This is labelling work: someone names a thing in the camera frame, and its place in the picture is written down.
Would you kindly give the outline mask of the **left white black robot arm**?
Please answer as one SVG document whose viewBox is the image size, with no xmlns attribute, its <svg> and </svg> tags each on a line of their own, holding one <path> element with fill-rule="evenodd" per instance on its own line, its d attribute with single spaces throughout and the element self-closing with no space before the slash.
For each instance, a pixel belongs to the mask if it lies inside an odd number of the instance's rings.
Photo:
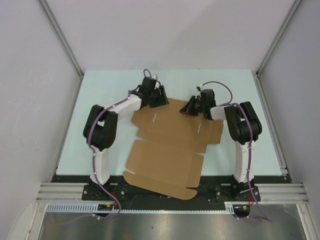
<svg viewBox="0 0 320 240">
<path fill-rule="evenodd" d="M 93 194 L 100 200 L 110 196 L 111 188 L 105 184 L 109 178 L 109 151 L 113 145 L 118 121 L 123 117 L 148 106 L 157 108 L 168 105 L 165 87 L 157 75 L 145 76 L 141 84 L 129 90 L 125 98 L 111 104 L 91 107 L 83 129 L 86 143 L 92 150 L 92 173 L 90 179 L 96 184 Z"/>
</svg>

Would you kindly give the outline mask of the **right aluminium side rail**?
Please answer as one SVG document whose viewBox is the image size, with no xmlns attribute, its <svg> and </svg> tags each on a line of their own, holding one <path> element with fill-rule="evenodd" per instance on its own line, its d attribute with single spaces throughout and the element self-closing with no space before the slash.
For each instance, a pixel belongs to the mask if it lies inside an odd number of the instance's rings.
<svg viewBox="0 0 320 240">
<path fill-rule="evenodd" d="M 270 132 L 270 136 L 272 139 L 272 143 L 276 152 L 276 156 L 279 162 L 279 166 L 280 166 L 280 170 L 283 176 L 287 176 L 290 175 L 290 171 L 288 169 L 288 165 L 287 165 L 287 161 L 286 161 L 286 157 L 283 153 L 283 148 L 282 145 L 280 143 L 280 139 L 276 130 L 276 126 L 271 114 L 271 110 L 265 95 L 265 91 L 263 89 L 262 83 L 261 83 L 261 79 L 259 77 L 259 75 L 255 72 L 252 71 L 252 75 L 253 75 L 253 79 L 256 85 L 256 89 L 260 98 L 260 102 L 263 108 L 263 112 L 265 115 L 265 119 L 268 125 L 268 129 Z"/>
</svg>

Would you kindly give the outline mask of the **right aluminium corner post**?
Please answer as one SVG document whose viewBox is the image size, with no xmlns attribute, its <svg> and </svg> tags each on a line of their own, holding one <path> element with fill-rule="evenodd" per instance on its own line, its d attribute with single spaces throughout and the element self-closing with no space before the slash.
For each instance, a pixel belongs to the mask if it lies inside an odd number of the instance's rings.
<svg viewBox="0 0 320 240">
<path fill-rule="evenodd" d="M 257 68 L 257 70 L 255 72 L 255 74 L 258 78 L 262 75 L 263 71 L 265 70 L 267 64 L 269 63 L 270 59 L 272 58 L 273 54 L 275 53 L 278 45 L 280 44 L 282 38 L 284 37 L 291 22 L 293 21 L 293 18 L 295 17 L 297 11 L 299 10 L 299 8 L 303 2 L 304 2 L 304 0 L 294 0 L 292 2 L 287 14 L 285 15 L 284 20 L 282 21 L 279 29 L 277 30 L 277 32 L 271 42 L 271 45 L 269 46 L 266 54 L 264 55 L 261 63 L 259 64 L 259 67 Z"/>
</svg>

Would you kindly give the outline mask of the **brown cardboard box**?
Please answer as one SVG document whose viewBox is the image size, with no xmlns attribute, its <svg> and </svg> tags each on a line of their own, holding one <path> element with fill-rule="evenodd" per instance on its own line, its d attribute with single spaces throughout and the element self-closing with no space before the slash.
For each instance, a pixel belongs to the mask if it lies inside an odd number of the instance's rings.
<svg viewBox="0 0 320 240">
<path fill-rule="evenodd" d="M 131 122 L 138 127 L 123 177 L 139 187 L 164 183 L 166 186 L 199 186 L 208 145 L 221 142 L 224 123 L 207 120 L 202 114 L 180 113 L 186 101 L 169 99 L 168 105 L 136 111 Z M 173 193 L 190 200 L 195 193 Z"/>
</svg>

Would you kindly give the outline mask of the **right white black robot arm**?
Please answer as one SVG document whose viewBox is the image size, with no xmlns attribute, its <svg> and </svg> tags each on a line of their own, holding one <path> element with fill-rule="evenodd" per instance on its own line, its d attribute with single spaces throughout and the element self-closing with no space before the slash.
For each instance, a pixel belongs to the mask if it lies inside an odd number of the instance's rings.
<svg viewBox="0 0 320 240">
<path fill-rule="evenodd" d="M 235 200 L 242 201 L 255 185 L 252 170 L 253 150 L 262 133 L 262 124 L 251 102 L 218 106 L 212 89 L 201 89 L 198 86 L 197 91 L 198 94 L 193 95 L 179 112 L 190 116 L 201 113 L 209 121 L 226 121 L 236 151 L 230 194 Z"/>
</svg>

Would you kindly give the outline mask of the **aluminium corner post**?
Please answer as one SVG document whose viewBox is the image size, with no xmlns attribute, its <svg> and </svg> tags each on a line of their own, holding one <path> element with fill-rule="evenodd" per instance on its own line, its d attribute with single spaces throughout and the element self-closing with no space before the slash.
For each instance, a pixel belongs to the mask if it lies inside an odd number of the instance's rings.
<svg viewBox="0 0 320 240">
<path fill-rule="evenodd" d="M 36 2 L 38 3 L 45 18 L 47 19 L 48 24 L 52 28 L 57 40 L 59 41 L 63 51 L 65 52 L 67 58 L 69 59 L 72 67 L 74 68 L 74 70 L 76 71 L 76 73 L 80 77 L 80 79 L 82 80 L 83 76 L 84 76 L 84 71 L 81 69 L 79 62 L 78 62 L 70 44 L 68 43 L 68 40 L 67 40 L 65 34 L 63 33 L 63 30 L 62 30 L 59 22 L 57 21 L 57 18 L 55 17 L 50 5 L 48 4 L 48 1 L 47 0 L 37 0 Z"/>
<path fill-rule="evenodd" d="M 279 29 L 277 30 L 277 32 L 271 42 L 271 45 L 269 46 L 266 54 L 264 55 L 261 63 L 259 64 L 259 67 L 257 68 L 257 70 L 255 72 L 255 74 L 258 78 L 262 75 L 263 71 L 265 70 L 267 64 L 269 63 L 270 59 L 272 58 L 273 54 L 275 53 L 278 45 L 280 44 L 282 38 L 284 37 L 291 22 L 293 21 L 293 18 L 295 17 L 297 11 L 299 10 L 299 8 L 303 2 L 304 2 L 304 0 L 294 0 L 292 2 L 287 14 L 285 15 L 284 20 L 282 21 Z"/>
</svg>

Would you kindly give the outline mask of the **left aluminium corner post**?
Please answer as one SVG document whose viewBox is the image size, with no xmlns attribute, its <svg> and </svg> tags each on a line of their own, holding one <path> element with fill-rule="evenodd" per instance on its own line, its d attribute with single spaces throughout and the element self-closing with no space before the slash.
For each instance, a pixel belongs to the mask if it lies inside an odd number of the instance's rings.
<svg viewBox="0 0 320 240">
<path fill-rule="evenodd" d="M 83 76 L 84 76 L 84 71 L 81 69 L 79 62 L 78 62 L 70 44 L 68 43 L 68 40 L 67 40 L 65 34 L 63 33 L 63 30 L 62 30 L 59 22 L 57 21 L 57 18 L 55 17 L 50 5 L 48 4 L 48 1 L 47 0 L 37 0 L 36 2 L 38 3 L 45 18 L 47 19 L 48 24 L 52 28 L 57 40 L 59 41 L 63 51 L 65 52 L 67 58 L 69 59 L 72 67 L 74 68 L 74 70 L 76 71 L 76 73 L 80 77 L 80 79 L 82 80 Z"/>
</svg>

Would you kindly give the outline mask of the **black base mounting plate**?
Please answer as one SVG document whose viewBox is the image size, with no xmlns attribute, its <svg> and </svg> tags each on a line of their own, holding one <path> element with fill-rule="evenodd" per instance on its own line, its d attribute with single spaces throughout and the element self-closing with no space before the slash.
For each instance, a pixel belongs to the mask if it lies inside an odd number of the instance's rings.
<svg viewBox="0 0 320 240">
<path fill-rule="evenodd" d="M 103 189 L 95 182 L 93 182 L 88 175 L 54 175 L 52 183 L 70 183 L 70 184 L 84 184 L 82 190 L 82 199 L 85 201 L 104 201 L 110 200 L 111 197 L 103 191 Z M 201 176 L 198 187 L 179 187 L 173 185 L 165 185 L 163 182 L 153 184 L 151 186 L 135 186 L 132 183 L 126 182 L 125 178 L 120 175 L 112 175 L 110 179 L 103 185 L 104 189 L 116 196 L 120 202 L 132 201 L 137 197 L 168 197 L 176 198 L 172 194 L 187 194 L 195 193 L 192 200 L 200 198 L 215 199 L 220 197 L 218 201 L 223 200 L 223 196 L 230 199 L 239 200 L 232 193 L 231 186 L 235 182 L 232 176 Z"/>
</svg>

